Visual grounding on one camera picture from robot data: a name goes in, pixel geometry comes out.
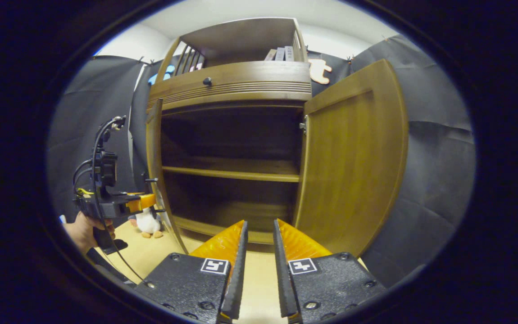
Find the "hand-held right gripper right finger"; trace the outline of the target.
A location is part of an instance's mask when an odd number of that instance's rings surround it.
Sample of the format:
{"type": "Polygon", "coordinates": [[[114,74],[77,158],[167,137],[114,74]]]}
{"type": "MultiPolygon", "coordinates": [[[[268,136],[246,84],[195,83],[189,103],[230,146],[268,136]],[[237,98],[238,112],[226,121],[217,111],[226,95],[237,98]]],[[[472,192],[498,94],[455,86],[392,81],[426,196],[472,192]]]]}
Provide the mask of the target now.
{"type": "Polygon", "coordinates": [[[386,292],[351,253],[330,252],[280,219],[273,226],[280,313],[290,324],[323,324],[386,292]]]}

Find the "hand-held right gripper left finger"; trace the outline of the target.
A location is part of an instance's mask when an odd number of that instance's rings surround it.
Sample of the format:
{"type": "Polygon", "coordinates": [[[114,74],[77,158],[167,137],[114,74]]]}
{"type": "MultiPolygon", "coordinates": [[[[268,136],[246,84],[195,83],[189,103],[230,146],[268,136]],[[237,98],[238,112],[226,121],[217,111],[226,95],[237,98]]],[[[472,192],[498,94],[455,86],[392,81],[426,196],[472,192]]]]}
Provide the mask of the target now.
{"type": "Polygon", "coordinates": [[[247,228],[241,220],[189,254],[168,254],[135,291],[197,323],[232,323],[242,303],[247,228]]]}

